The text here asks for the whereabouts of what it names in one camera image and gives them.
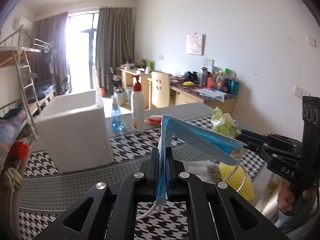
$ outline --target paper document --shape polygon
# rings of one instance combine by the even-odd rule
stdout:
[[[196,92],[199,92],[200,95],[202,95],[202,96],[215,98],[221,102],[224,102],[224,96],[226,94],[221,91],[211,90],[208,88],[198,89],[198,90],[196,90]]]

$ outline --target blue bottle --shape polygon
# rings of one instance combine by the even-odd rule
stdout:
[[[112,96],[112,109],[111,109],[111,128],[113,131],[122,131],[123,122],[121,118],[120,108],[117,103],[117,98]]]

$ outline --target spray bottle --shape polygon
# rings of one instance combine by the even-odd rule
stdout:
[[[137,132],[144,132],[144,99],[141,92],[141,83],[139,82],[139,75],[133,76],[137,82],[133,85],[131,92],[131,115],[132,125]]]

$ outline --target yellow sponge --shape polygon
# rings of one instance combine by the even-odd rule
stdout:
[[[219,164],[219,172],[221,175],[221,178],[224,179],[226,176],[228,176],[235,166],[229,166],[224,163]],[[244,179],[244,170],[239,166],[236,172],[227,179],[227,183],[233,187],[234,190],[237,190],[240,185],[242,184],[242,181]],[[251,182],[251,178],[249,175],[247,175],[246,182],[244,183],[242,189],[239,191],[239,194],[244,197],[246,200],[254,199],[254,190]]]

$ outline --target metal screw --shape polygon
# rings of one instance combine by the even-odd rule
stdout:
[[[220,182],[218,183],[218,187],[219,187],[219,188],[222,188],[222,189],[225,189],[225,188],[228,187],[228,184],[227,184],[226,182],[224,182],[224,181],[220,181]]]
[[[143,176],[144,176],[144,173],[141,171],[138,171],[134,174],[134,177],[137,179],[141,179],[141,178],[143,178]]]
[[[186,171],[184,172],[181,172],[180,174],[180,177],[183,178],[183,179],[186,179],[186,178],[189,178],[190,177],[190,174]]]
[[[97,189],[104,189],[107,185],[104,182],[98,182],[96,184]]]

